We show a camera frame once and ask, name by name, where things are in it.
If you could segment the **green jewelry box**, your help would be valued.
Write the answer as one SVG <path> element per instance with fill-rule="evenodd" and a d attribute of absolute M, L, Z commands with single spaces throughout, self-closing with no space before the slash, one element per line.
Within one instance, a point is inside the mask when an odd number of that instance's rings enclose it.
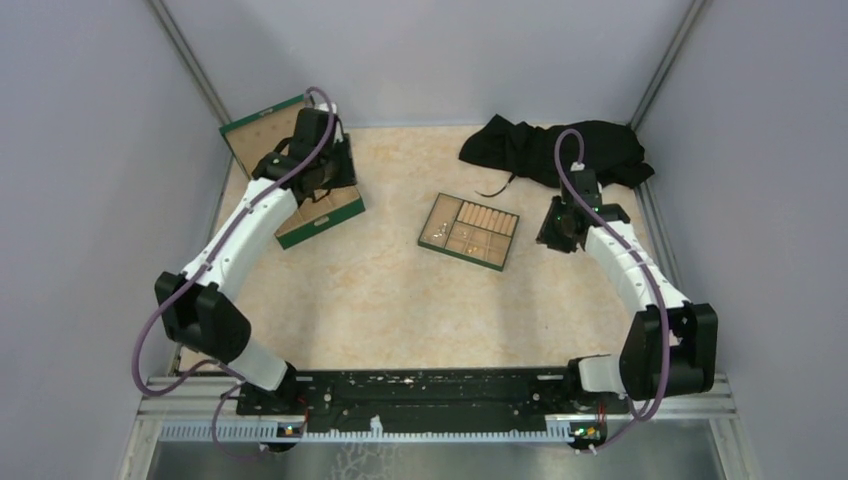
<path fill-rule="evenodd" d="M 296 118 L 304 107 L 301 95 L 287 99 L 219 128 L 239 166 L 251 174 L 261 158 L 296 131 Z M 334 181 L 307 199 L 275 232 L 288 249 L 365 211 L 356 180 Z"/>

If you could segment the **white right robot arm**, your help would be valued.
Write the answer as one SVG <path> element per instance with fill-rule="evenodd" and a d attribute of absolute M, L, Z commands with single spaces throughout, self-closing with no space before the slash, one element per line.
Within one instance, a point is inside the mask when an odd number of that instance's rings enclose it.
<path fill-rule="evenodd" d="M 692 302 L 663 275 L 624 209 L 603 202 L 593 171 L 566 173 L 536 240 L 563 253 L 586 252 L 633 317 L 619 354 L 571 362 L 576 376 L 563 385 L 569 408 L 588 412 L 603 393 L 644 401 L 658 393 L 681 396 L 713 387 L 715 310 Z"/>

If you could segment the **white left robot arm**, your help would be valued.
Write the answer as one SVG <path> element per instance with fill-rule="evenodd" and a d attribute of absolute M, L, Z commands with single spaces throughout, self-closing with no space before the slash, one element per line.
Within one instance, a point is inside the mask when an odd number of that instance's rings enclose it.
<path fill-rule="evenodd" d="M 277 414 L 298 404 L 296 370 L 254 339 L 233 301 L 265 243 L 306 201 L 355 183 L 350 138 L 336 104 L 304 107 L 293 133 L 258 161 L 238 209 L 213 239 L 180 272 L 156 280 L 155 316 L 166 336 L 261 389 L 261 401 Z"/>

